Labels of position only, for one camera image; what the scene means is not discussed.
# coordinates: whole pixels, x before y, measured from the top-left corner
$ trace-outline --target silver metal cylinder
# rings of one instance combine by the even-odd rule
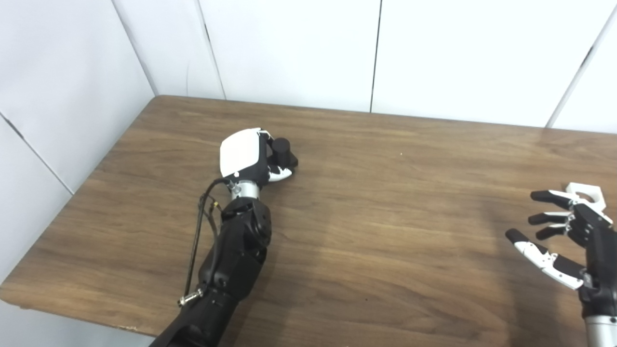
[[[231,189],[231,199],[254,198],[259,200],[259,186],[253,181],[240,181]]]
[[[587,325],[587,345],[589,347],[617,346],[617,319],[610,316],[589,316]]]

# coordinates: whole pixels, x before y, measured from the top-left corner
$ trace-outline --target robotic arm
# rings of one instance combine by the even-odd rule
[[[274,139],[261,128],[242,130],[223,141],[220,148],[223,178],[216,179],[199,200],[186,291],[178,301],[181,311],[151,347],[218,345],[236,306],[251,292],[266,260],[271,237],[270,210],[259,200],[259,192],[270,182],[290,177],[297,165],[289,141]],[[216,229],[212,211],[218,203],[212,199],[207,214],[204,208],[217,183],[227,185],[231,202],[224,209],[219,207],[220,233],[215,233],[214,245],[199,269],[195,290],[188,293],[203,215],[214,232]]]
[[[587,194],[594,202],[580,198],[577,193]],[[570,183],[566,193],[534,191],[531,198],[568,210],[531,216],[531,225],[553,223],[537,232],[536,238],[568,236],[585,249],[586,265],[550,253],[516,229],[508,230],[506,237],[545,274],[578,291],[589,347],[617,346],[617,233],[613,221],[602,212],[606,204],[600,187]]]

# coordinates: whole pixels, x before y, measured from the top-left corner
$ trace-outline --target electrical wire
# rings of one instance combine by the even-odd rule
[[[195,257],[197,256],[197,246],[199,244],[199,234],[201,233],[201,223],[205,214],[205,202],[208,199],[208,197],[210,197],[212,199],[212,205],[210,206],[210,213],[208,214],[207,218],[208,221],[210,222],[210,226],[212,227],[212,233],[213,233],[213,247],[214,247],[214,254],[213,254],[213,261],[212,261],[212,268],[210,271],[210,280],[207,284],[210,284],[211,280],[213,279],[213,273],[214,273],[214,266],[217,260],[217,256],[218,256],[218,252],[217,252],[217,226],[214,223],[214,217],[212,217],[212,211],[214,209],[214,206],[217,206],[218,203],[216,200],[214,200],[213,197],[210,196],[210,192],[212,191],[212,189],[214,188],[215,185],[217,184],[230,184],[231,181],[227,178],[217,178],[216,180],[212,181],[212,183],[208,186],[208,188],[205,190],[205,193],[202,194],[199,197],[199,202],[197,204],[197,226],[195,229],[195,238],[193,239],[193,250],[191,251],[191,259],[189,261],[189,270],[188,270],[188,274],[186,276],[186,285],[184,286],[184,296],[187,296],[189,294],[189,291],[191,290],[191,279],[193,277],[193,267],[195,265]]]

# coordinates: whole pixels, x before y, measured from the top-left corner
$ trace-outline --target wooden table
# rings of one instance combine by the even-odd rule
[[[568,182],[602,186],[617,217],[617,136],[170,96],[146,107],[0,298],[160,333],[178,313],[219,145],[251,127],[288,138],[300,166],[262,191],[272,244],[222,346],[585,345],[576,293],[503,233],[531,236],[527,216],[552,206],[529,192]],[[567,238],[545,244],[582,262]]]

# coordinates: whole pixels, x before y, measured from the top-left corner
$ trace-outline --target black knob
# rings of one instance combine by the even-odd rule
[[[275,163],[282,167],[291,165],[291,144],[286,138],[279,137],[272,142],[272,155]]]

